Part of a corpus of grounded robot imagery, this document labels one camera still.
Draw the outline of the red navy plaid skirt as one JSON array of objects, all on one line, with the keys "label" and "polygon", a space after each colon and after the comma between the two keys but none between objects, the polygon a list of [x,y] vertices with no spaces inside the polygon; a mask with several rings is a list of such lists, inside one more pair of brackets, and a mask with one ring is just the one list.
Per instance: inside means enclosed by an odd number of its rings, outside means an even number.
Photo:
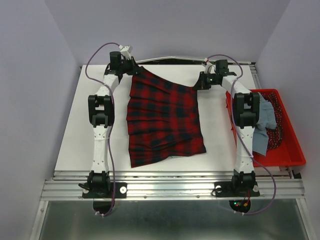
[{"label": "red navy plaid skirt", "polygon": [[132,76],[126,122],[133,168],[207,152],[197,91],[144,67]]}]

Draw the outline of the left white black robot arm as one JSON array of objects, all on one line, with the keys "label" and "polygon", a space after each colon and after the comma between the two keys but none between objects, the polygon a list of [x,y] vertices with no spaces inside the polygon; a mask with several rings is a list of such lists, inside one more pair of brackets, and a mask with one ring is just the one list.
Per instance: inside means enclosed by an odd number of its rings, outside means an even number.
[{"label": "left white black robot arm", "polygon": [[88,96],[88,116],[93,129],[94,147],[91,170],[86,183],[82,186],[83,198],[110,198],[115,182],[111,182],[108,164],[110,135],[115,121],[113,93],[120,84],[123,75],[133,75],[139,66],[131,55],[128,47],[109,54],[103,80],[90,77],[88,66],[85,75],[89,80],[101,84],[98,91]]}]

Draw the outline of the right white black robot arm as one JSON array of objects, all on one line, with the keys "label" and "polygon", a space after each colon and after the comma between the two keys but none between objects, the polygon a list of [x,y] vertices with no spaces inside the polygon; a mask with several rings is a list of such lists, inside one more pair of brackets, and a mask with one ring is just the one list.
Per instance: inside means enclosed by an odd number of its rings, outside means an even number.
[{"label": "right white black robot arm", "polygon": [[236,161],[233,176],[229,181],[214,184],[212,195],[217,198],[244,197],[248,194],[259,196],[253,161],[253,136],[260,116],[260,95],[247,89],[239,79],[243,76],[229,70],[226,59],[215,64],[208,58],[202,62],[201,71],[193,89],[209,90],[219,85],[229,93],[230,119],[236,135]]}]

